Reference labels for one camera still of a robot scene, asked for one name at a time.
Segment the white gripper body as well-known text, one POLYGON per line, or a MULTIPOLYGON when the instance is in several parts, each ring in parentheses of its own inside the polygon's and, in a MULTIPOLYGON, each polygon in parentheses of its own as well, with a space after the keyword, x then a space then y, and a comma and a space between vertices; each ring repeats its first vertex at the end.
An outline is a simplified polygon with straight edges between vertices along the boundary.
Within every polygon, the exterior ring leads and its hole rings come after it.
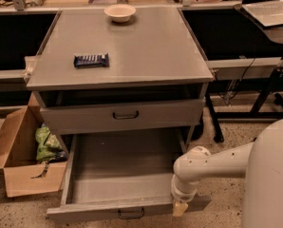
POLYGON ((197 193, 198 183, 196 181, 186 182, 174 175, 171 180, 171 194, 175 200, 190 202, 197 193))

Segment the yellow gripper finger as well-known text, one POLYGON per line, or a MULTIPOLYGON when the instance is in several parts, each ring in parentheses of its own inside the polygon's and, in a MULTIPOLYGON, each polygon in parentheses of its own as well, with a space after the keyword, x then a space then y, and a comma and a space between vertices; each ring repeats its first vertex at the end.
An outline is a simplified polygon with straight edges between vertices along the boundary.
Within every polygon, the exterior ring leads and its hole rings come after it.
POLYGON ((188 203, 178 200, 173 201, 173 216, 181 217, 188 209, 188 203))

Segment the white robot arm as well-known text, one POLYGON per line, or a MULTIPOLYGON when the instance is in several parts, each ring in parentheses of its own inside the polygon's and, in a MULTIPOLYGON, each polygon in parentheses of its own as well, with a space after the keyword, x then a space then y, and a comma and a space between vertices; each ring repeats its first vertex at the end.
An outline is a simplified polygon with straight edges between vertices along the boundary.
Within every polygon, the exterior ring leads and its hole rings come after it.
POLYGON ((200 181, 243 177, 241 228, 283 228, 283 119, 236 148, 212 154, 197 146, 177 158, 173 170, 175 216, 187 210, 200 181))

